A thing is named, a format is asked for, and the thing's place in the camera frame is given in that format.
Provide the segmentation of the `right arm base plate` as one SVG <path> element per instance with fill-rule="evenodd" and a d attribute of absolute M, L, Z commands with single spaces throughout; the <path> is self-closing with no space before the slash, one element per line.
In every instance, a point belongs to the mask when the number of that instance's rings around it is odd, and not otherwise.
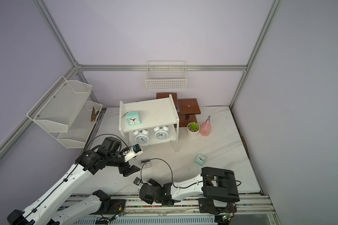
<path fill-rule="evenodd" d="M 200 213 L 209 213 L 219 215 L 221 213 L 236 213 L 237 207 L 235 203 L 221 202 L 209 198 L 199 198 L 199 211 Z"/>

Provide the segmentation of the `white twin-bell alarm clock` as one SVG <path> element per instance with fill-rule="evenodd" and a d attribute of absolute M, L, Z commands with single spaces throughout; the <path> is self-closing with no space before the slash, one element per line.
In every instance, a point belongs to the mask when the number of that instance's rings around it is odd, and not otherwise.
<path fill-rule="evenodd" d="M 168 139 L 169 137 L 169 127 L 168 126 L 161 126 L 161 127 L 154 127 L 155 138 L 157 140 L 163 141 Z"/>
<path fill-rule="evenodd" d="M 134 141 L 137 144 L 147 144 L 150 140 L 150 134 L 147 129 L 133 131 Z"/>

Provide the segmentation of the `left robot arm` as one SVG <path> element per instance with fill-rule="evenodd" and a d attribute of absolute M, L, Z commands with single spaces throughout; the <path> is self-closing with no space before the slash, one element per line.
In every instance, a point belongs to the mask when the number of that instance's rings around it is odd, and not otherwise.
<path fill-rule="evenodd" d="M 24 210 L 14 210 L 7 221 L 11 225 L 68 225 L 93 214 L 119 211 L 111 197 L 102 190 L 93 192 L 87 199 L 62 211 L 58 209 L 84 182 L 107 166 L 117 167 L 128 177 L 140 171 L 129 160 L 142 154 L 139 144 L 123 148 L 120 139 L 107 137 L 101 145 L 84 151 L 66 174 L 38 200 Z"/>

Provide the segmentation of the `mint square alarm clock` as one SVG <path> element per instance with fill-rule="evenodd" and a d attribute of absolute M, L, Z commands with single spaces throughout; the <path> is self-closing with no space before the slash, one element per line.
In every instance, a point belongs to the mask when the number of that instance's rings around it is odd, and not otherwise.
<path fill-rule="evenodd" d="M 197 156 L 194 159 L 194 163 L 203 167 L 207 161 L 207 157 L 202 154 L 197 154 Z"/>

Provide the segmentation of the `clear grey square clock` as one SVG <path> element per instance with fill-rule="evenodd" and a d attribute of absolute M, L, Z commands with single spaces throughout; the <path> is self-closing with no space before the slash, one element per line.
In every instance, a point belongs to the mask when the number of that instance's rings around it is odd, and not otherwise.
<path fill-rule="evenodd" d="M 150 159 L 142 160 L 141 165 L 142 165 L 143 169 L 150 168 L 151 167 L 151 160 Z"/>

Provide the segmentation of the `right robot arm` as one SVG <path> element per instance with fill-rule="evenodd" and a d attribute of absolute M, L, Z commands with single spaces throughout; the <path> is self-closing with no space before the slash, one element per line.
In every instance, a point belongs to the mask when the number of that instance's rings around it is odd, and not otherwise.
<path fill-rule="evenodd" d="M 200 174 L 183 182 L 160 185 L 153 179 L 143 182 L 137 177 L 133 183 L 139 189 L 140 199 L 148 204 L 155 202 L 173 206 L 188 197 L 198 195 L 220 202 L 240 201 L 237 180 L 232 170 L 203 167 Z"/>

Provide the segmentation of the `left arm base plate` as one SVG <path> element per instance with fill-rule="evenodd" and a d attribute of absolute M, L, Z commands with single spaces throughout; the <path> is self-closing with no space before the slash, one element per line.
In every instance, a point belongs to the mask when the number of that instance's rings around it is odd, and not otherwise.
<path fill-rule="evenodd" d="M 124 211 L 126 200 L 124 199 L 110 199 L 101 203 L 96 214 L 119 214 Z"/>

